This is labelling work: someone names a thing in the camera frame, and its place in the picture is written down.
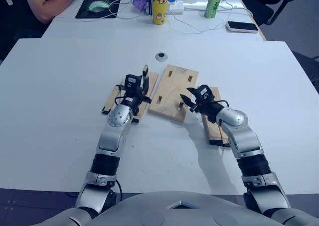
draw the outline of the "gray floor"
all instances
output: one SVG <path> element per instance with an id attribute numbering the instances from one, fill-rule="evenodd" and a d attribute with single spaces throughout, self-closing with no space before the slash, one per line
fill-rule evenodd
<path id="1" fill-rule="evenodd" d="M 274 11 L 280 4 L 269 5 Z M 319 0 L 295 0 L 286 5 L 272 25 L 261 25 L 267 40 L 285 41 L 308 57 L 319 55 Z"/>

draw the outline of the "white desk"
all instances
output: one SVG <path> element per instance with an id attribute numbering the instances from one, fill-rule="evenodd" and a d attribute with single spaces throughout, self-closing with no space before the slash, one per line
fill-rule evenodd
<path id="1" fill-rule="evenodd" d="M 115 44 L 121 50 L 109 47 Z M 159 77 L 173 64 L 199 71 L 198 85 L 219 87 L 231 107 L 248 115 L 287 194 L 319 192 L 319 97 L 285 43 L 159 41 L 141 53 L 145 45 L 19 40 L 0 67 L 0 188 L 79 191 L 114 85 L 145 64 Z M 158 52 L 168 60 L 155 60 Z M 184 124 L 146 112 L 128 135 L 118 176 L 130 193 L 245 191 L 232 152 L 208 145 L 200 115 L 190 112 Z"/>
<path id="2" fill-rule="evenodd" d="M 205 9 L 208 0 L 197 0 L 195 4 L 187 6 L 188 8 Z M 234 6 L 242 7 L 240 0 L 227 0 Z M 202 34 L 195 29 L 178 22 L 172 15 L 168 15 L 168 22 L 163 25 L 155 25 L 148 15 L 141 15 L 137 19 L 123 20 L 115 19 L 75 19 L 83 0 L 74 0 L 71 5 L 59 16 L 57 16 L 50 24 L 42 38 L 115 38 L 115 39 L 140 39 L 140 38 L 155 38 L 155 39 L 211 39 L 213 40 L 260 40 L 260 33 L 231 33 L 228 32 L 224 24 L 221 24 L 218 29 L 207 31 Z M 226 8 L 231 8 L 223 2 L 221 4 Z M 227 21 L 228 16 L 230 21 L 252 22 L 248 13 L 245 10 L 234 9 L 229 15 L 229 11 L 219 12 L 216 18 L 207 19 L 204 17 L 203 11 L 185 11 L 182 15 L 176 15 L 180 20 L 183 20 L 201 31 L 216 27 L 222 22 Z M 131 4 L 124 11 L 119 13 L 121 17 L 137 16 L 139 12 Z"/>

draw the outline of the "person's arm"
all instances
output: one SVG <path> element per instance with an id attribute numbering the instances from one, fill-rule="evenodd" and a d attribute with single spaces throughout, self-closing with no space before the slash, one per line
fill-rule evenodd
<path id="1" fill-rule="evenodd" d="M 41 23 L 49 23 L 61 14 L 72 0 L 27 0 L 34 16 Z"/>

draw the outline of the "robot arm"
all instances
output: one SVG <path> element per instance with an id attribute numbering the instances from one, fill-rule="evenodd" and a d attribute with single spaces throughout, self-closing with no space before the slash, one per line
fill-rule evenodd
<path id="1" fill-rule="evenodd" d="M 148 67 L 142 76 L 127 75 L 123 100 L 107 116 L 107 124 L 100 136 L 91 170 L 88 171 L 82 189 L 75 203 L 76 208 L 91 212 L 94 217 L 109 209 L 116 202 L 112 187 L 117 180 L 119 166 L 126 135 L 129 132 L 133 116 L 139 113 L 142 102 L 151 103 L 146 97 L 149 88 Z"/>
<path id="2" fill-rule="evenodd" d="M 247 188 L 244 194 L 246 207 L 282 224 L 292 218 L 298 224 L 291 225 L 296 226 L 316 220 L 302 211 L 290 209 L 287 196 L 276 174 L 270 170 L 259 139 L 248 125 L 247 116 L 241 111 L 224 107 L 219 104 L 220 101 L 214 101 L 214 95 L 207 85 L 187 89 L 196 97 L 196 103 L 193 103 L 190 98 L 181 95 L 190 111 L 207 115 L 210 122 L 217 123 L 227 134 Z"/>

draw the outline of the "yellow cup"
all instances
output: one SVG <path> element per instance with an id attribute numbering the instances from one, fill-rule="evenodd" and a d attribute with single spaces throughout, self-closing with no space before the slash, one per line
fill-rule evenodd
<path id="1" fill-rule="evenodd" d="M 153 23 L 163 24 L 166 19 L 168 0 L 152 0 Z"/>

